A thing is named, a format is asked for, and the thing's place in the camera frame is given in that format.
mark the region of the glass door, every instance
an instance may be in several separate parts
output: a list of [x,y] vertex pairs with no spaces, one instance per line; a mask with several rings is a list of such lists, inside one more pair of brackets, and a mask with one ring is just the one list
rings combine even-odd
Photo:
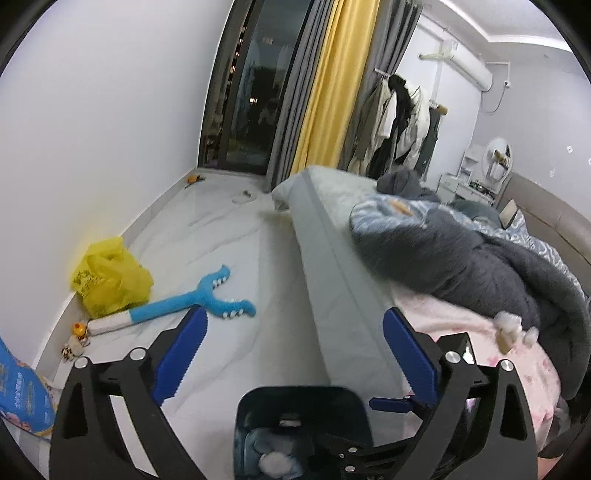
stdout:
[[[225,85],[228,101],[222,109],[221,130],[210,130],[214,135],[205,140],[205,166],[267,172],[283,88],[310,3],[255,0],[251,5],[245,20],[248,25],[238,40],[241,49],[228,68],[234,75]],[[211,119],[205,122],[204,126],[213,123]]]

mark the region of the white wall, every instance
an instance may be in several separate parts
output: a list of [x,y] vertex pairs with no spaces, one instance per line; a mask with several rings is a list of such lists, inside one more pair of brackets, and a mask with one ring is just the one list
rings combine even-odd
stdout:
[[0,336],[35,357],[93,241],[195,167],[231,0],[59,0],[0,77]]
[[446,63],[420,60],[423,53],[438,53],[443,40],[452,38],[437,24],[421,16],[397,73],[432,94],[449,108],[439,125],[439,139],[427,171],[426,184],[435,189],[443,173],[456,174],[470,145],[480,108],[481,91]]
[[[486,145],[493,137],[506,138],[516,172],[591,220],[591,85],[577,70],[564,71],[544,57],[513,62],[513,87],[496,114],[479,114],[473,140]],[[483,98],[487,111],[497,106],[506,79],[503,67],[493,72],[495,83]]]

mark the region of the yellow plastic bag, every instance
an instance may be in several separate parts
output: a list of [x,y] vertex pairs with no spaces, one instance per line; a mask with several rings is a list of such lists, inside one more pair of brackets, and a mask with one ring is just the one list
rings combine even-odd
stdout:
[[72,275],[72,288],[94,319],[147,302],[152,285],[150,272],[137,263],[119,236],[88,247]]

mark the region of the blue gripper pad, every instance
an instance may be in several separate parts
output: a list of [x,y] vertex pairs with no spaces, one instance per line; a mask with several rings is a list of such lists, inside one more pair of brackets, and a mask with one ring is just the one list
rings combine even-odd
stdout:
[[437,345],[429,336],[415,332],[402,312],[396,308],[384,314],[383,327],[384,338],[413,389],[415,398],[428,406],[436,405],[439,401],[438,386],[441,378],[437,350],[429,349],[434,350],[429,355],[424,350],[428,345],[421,347],[419,339],[426,336],[423,344],[431,342],[438,349]]

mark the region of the pillow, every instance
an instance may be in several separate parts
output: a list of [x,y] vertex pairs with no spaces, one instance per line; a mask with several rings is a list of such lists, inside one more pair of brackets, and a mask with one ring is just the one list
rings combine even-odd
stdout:
[[458,212],[462,212],[470,218],[470,220],[484,223],[494,229],[503,228],[499,218],[499,212],[493,207],[483,203],[474,202],[473,200],[454,200],[449,206]]
[[501,224],[503,228],[506,229],[510,224],[513,223],[513,219],[515,218],[516,214],[517,204],[515,203],[515,200],[511,200],[509,203],[507,203],[507,205],[505,206],[505,208],[503,208],[503,211],[499,215],[499,217],[501,218]]

